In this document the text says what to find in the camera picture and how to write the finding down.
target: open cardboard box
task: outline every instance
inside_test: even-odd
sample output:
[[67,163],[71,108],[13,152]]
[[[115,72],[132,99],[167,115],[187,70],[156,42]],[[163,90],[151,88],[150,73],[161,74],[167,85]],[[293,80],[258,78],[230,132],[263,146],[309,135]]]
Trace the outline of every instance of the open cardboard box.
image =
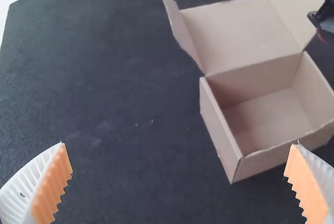
[[200,110],[231,183],[312,150],[334,134],[334,93],[303,52],[324,0],[234,0],[179,10],[173,34],[205,73]]

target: box lid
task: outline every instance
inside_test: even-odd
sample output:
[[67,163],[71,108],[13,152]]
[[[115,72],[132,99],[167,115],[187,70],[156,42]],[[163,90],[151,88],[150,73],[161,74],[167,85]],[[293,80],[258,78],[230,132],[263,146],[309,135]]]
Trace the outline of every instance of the box lid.
[[301,53],[323,0],[234,0],[179,10],[163,0],[174,37],[206,75]]

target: red wire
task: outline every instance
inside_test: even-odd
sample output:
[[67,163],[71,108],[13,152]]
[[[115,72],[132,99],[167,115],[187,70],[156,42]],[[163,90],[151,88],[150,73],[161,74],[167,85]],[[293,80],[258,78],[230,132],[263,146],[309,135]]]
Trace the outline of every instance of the red wire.
[[328,43],[328,42],[321,36],[320,31],[319,31],[319,28],[317,28],[316,31],[317,31],[317,34],[318,34],[319,39],[321,39],[321,41],[322,41],[323,43],[325,43],[326,45],[329,45],[329,43]]

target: black carpet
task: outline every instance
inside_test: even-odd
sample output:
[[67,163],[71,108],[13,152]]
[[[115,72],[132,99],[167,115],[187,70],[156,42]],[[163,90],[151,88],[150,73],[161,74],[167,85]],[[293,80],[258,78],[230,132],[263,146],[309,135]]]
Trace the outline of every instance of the black carpet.
[[[334,86],[333,51],[309,50]],[[283,166],[229,185],[201,75],[161,0],[18,1],[0,53],[0,185],[63,141],[74,175],[56,223],[303,223]],[[333,149],[316,153],[334,164]]]

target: black object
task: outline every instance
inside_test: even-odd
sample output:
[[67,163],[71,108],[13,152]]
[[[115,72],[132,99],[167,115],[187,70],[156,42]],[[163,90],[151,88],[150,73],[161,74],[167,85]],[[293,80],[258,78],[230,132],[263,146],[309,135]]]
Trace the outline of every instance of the black object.
[[334,0],[325,0],[318,11],[310,11],[307,17],[317,28],[319,38],[334,45]]

